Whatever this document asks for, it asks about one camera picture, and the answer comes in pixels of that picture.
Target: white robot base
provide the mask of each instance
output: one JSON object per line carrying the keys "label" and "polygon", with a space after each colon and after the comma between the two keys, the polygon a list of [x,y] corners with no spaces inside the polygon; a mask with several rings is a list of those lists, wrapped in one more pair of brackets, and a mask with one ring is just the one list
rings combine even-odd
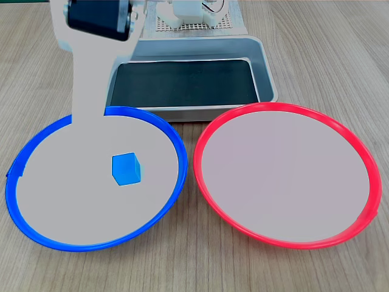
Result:
{"label": "white robot base", "polygon": [[202,23],[216,27],[229,11],[228,0],[212,1],[208,5],[199,0],[173,0],[159,2],[156,10],[157,16],[172,29],[183,24]]}

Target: wood grain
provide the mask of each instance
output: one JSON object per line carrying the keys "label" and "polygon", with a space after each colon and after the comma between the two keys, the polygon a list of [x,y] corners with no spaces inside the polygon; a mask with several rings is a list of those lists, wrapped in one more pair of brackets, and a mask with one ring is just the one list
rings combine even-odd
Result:
{"label": "wood grain", "polygon": [[[388,291],[389,2],[242,1],[280,101],[321,111],[354,131],[381,171],[377,218],[334,248],[294,251],[232,229],[208,206],[193,171],[178,202],[141,236],[104,251],[43,248],[0,199],[0,291]],[[0,4],[0,189],[37,132],[71,110],[72,55],[54,37],[49,5]],[[190,158],[204,123],[174,124]]]}

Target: red rim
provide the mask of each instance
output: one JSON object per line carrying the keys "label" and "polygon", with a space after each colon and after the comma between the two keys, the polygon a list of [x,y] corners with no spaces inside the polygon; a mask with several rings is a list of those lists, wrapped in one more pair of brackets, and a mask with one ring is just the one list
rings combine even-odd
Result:
{"label": "red rim", "polygon": [[[211,194],[209,193],[204,179],[202,177],[202,154],[207,144],[208,140],[211,138],[212,134],[222,125],[228,121],[242,116],[244,114],[254,113],[258,111],[284,111],[288,113],[301,114],[306,117],[318,120],[319,122],[331,127],[340,135],[342,135],[358,152],[359,156],[362,158],[363,163],[366,166],[368,177],[370,181],[370,192],[368,201],[362,213],[358,216],[358,219],[351,225],[348,229],[344,230],[342,233],[327,238],[325,240],[319,240],[316,242],[285,242],[281,240],[272,239],[269,237],[256,234],[251,230],[240,225],[232,218],[230,218],[213,200]],[[379,204],[382,196],[382,183],[379,174],[379,169],[377,167],[374,158],[370,154],[369,150],[364,146],[364,144],[358,139],[358,137],[353,134],[349,129],[344,127],[342,124],[338,123],[334,119],[316,112],[311,109],[304,108],[302,106],[291,105],[288,103],[274,103],[274,102],[264,102],[264,103],[253,103],[250,105],[241,106],[239,108],[231,109],[230,111],[220,115],[214,121],[212,121],[208,127],[202,132],[193,155],[193,170],[200,191],[202,192],[205,199],[208,201],[209,205],[216,211],[219,216],[221,216],[226,222],[232,225],[237,230],[243,232],[244,234],[260,240],[271,245],[280,246],[283,248],[294,248],[294,249],[317,249],[317,248],[328,248],[331,246],[338,245],[347,240],[352,239],[360,232],[362,232],[375,218],[378,212]]]}

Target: red plate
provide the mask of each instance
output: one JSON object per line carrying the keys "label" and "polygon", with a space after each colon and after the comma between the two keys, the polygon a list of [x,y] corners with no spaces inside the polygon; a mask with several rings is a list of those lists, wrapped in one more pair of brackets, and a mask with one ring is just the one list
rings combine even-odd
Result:
{"label": "red plate", "polygon": [[286,103],[254,103],[216,118],[199,138],[193,167],[225,221],[284,248],[327,248],[355,237],[377,215],[382,195],[378,167],[350,130]]}

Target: wire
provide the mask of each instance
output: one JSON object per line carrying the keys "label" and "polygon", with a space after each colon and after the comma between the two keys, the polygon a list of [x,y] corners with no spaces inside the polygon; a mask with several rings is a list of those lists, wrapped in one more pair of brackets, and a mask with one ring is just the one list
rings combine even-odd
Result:
{"label": "wire", "polygon": [[221,7],[220,7],[220,9],[218,11],[214,11],[213,9],[211,9],[208,5],[206,5],[204,3],[202,3],[202,5],[205,7],[205,9],[207,9],[211,13],[219,13],[223,9],[223,7],[224,7],[224,1],[225,0],[222,0]]}

